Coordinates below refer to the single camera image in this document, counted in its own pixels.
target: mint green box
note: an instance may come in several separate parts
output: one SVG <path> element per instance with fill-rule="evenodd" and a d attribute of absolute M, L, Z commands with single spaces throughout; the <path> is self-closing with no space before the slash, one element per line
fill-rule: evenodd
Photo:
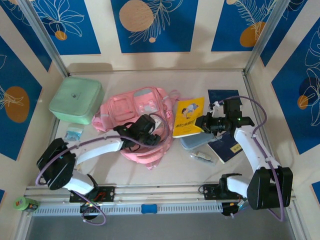
<path fill-rule="evenodd" d="M 51 100 L 49 110 L 62 121 L 87 125 L 99 110 L 104 96 L 99 81 L 69 76 Z"/>

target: small packet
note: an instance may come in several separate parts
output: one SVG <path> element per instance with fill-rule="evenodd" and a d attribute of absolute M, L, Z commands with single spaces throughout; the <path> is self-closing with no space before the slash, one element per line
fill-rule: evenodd
<path fill-rule="evenodd" d="M 77 123 L 69 124 L 63 140 L 67 142 L 79 141 L 82 135 L 82 132 L 84 131 L 84 127 L 85 127 L 84 125 L 77 124 Z"/>

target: white table surface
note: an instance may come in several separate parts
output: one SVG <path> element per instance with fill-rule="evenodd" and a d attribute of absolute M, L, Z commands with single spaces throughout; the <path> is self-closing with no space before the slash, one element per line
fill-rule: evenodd
<path fill-rule="evenodd" d="M 248 96 L 242 73 L 239 71 L 125 71 L 78 75 L 77 77 L 100 81 L 105 91 L 104 101 L 112 95 L 149 86 L 163 88 L 167 93 L 176 89 L 180 91 L 182 98 L 205 97 L 204 114 L 209 104 L 208 89 L 238 90 L 240 95 Z M 245 99 L 241 101 L 243 116 L 251 117 L 256 124 L 250 101 Z M 223 116 L 222 108 L 219 109 L 218 115 Z M 60 121 L 56 133 L 57 138 L 63 138 L 69 124 L 69 122 Z M 98 133 L 91 125 L 86 125 L 80 140 L 83 141 L 99 134 L 101 133 Z M 207 145 L 201 146 L 198 150 L 209 154 L 216 160 L 216 165 L 191 158 L 190 153 L 183 149 L 177 138 L 159 165 L 152 170 L 148 170 L 143 164 L 126 159 L 120 152 L 110 152 L 82 163 L 80 171 L 84 174 L 91 174 L 101 185 L 202 184 L 217 182 L 222 174 L 241 173 L 248 177 L 253 175 L 244 152 L 223 164 Z"/>

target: cartoon figure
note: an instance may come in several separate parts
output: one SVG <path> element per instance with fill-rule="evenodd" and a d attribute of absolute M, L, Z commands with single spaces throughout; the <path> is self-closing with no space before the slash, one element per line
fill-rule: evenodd
<path fill-rule="evenodd" d="M 188 114 L 190 114 L 190 116 L 192 116 L 195 112 L 195 110 L 198 108 L 199 106 L 195 103 L 190 104 L 187 108 L 182 109 L 182 114 L 186 119 L 189 119 L 190 117 L 188 116 Z"/>

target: purple cable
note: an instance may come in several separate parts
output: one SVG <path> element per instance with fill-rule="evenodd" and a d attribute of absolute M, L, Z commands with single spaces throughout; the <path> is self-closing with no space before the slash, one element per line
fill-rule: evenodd
<path fill-rule="evenodd" d="M 228 99 L 237 99 L 237 98 L 242 98 L 242 99 L 248 99 L 250 100 L 251 102 L 255 103 L 256 105 L 259 106 L 259 108 L 262 110 L 263 114 L 264 114 L 264 120 L 261 124 L 259 124 L 258 126 L 256 126 L 252 132 L 252 138 L 253 138 L 253 141 L 254 143 L 257 145 L 257 147 L 259 148 L 259 150 L 261 151 L 262 155 L 264 156 L 265 159 L 268 158 L 268 155 L 266 154 L 265 150 L 262 148 L 262 146 L 260 145 L 260 143 L 258 142 L 255 133 L 256 131 L 262 127 L 266 122 L 267 122 L 267 112 L 266 110 L 261 106 L 260 103 L 258 103 L 256 100 L 250 98 L 250 97 L 247 97 L 247 96 L 231 96 L 231 97 L 228 97 L 224 100 L 228 100 Z M 271 161 L 267 161 L 267 163 L 269 164 L 269 167 L 271 168 L 271 171 L 272 171 L 272 174 L 273 174 L 273 177 L 274 177 L 274 180 L 275 180 L 275 186 L 276 186 L 276 191 L 278 193 L 278 198 L 279 198 L 279 204 L 280 204 L 280 212 L 281 212 L 281 217 L 277 216 L 276 213 L 271 210 L 271 209 L 268 209 L 268 211 L 276 218 L 278 219 L 280 222 L 283 222 L 285 220 L 285 208 L 284 208 L 284 202 L 283 202 L 283 199 L 282 199 L 282 193 L 281 193 L 281 189 L 280 189 L 280 183 L 279 183 L 279 180 L 278 180 L 278 177 L 277 177 L 277 174 L 276 174 L 276 170 L 274 168 L 274 166 L 272 165 Z"/>
<path fill-rule="evenodd" d="M 163 141 L 160 142 L 159 144 L 157 145 L 146 145 L 146 144 L 143 144 L 143 143 L 140 143 L 138 142 L 137 140 L 134 140 L 133 138 L 131 137 L 128 137 L 128 136 L 119 136 L 119 135 L 112 135 L 112 136 L 106 136 L 106 137 L 103 137 L 103 136 L 100 136 L 100 137 L 97 137 L 97 138 L 94 138 L 94 139 L 91 139 L 91 140 L 88 140 L 88 141 L 84 141 L 82 143 L 79 144 L 79 146 L 77 145 L 74 145 L 72 147 L 69 147 L 68 149 L 66 150 L 63 150 L 62 152 L 60 152 L 58 155 L 54 156 L 42 169 L 41 171 L 39 172 L 38 176 L 36 177 L 35 179 L 35 185 L 36 186 L 41 186 L 41 185 L 45 185 L 44 184 L 41 184 L 40 183 L 40 178 L 42 176 L 42 174 L 44 174 L 44 172 L 48 169 L 48 167 L 54 162 L 56 161 L 57 159 L 59 159 L 62 155 L 64 155 L 65 153 L 73 150 L 73 149 L 76 149 L 76 148 L 79 148 L 79 147 L 82 147 L 82 146 L 85 146 L 87 144 L 91 144 L 91 143 L 94 143 L 94 142 L 98 142 L 98 141 L 102 141 L 102 140 L 107 140 L 107 139 L 127 139 L 127 140 L 130 140 L 132 142 L 134 142 L 135 144 L 138 144 L 142 147 L 145 147 L 145 148 L 158 148 L 160 146 L 162 146 L 163 144 L 165 144 L 167 138 L 169 137 L 169 134 L 170 134 L 170 128 L 169 128 L 169 125 L 167 123 L 167 121 L 164 120 L 164 118 L 156 113 L 150 113 L 149 115 L 154 115 L 156 117 L 158 117 L 162 123 L 164 124 L 164 128 L 165 128 L 165 137 L 163 138 Z M 91 225 L 95 225 L 95 226 L 102 226 L 106 223 L 107 221 L 107 218 L 106 218 L 106 215 L 105 213 L 97 206 L 95 205 L 92 201 L 90 201 L 88 198 L 86 198 L 84 195 L 82 195 L 81 193 L 79 192 L 76 192 L 74 191 L 75 194 L 77 194 L 80 198 L 82 198 L 83 200 L 85 200 L 86 202 L 90 203 L 93 205 L 94 208 L 96 208 L 103 216 L 103 222 L 102 223 L 93 223 L 93 222 L 89 222 L 89 221 L 86 221 L 85 219 L 85 212 L 82 214 L 82 218 L 84 220 L 85 223 L 87 224 L 91 224 Z"/>

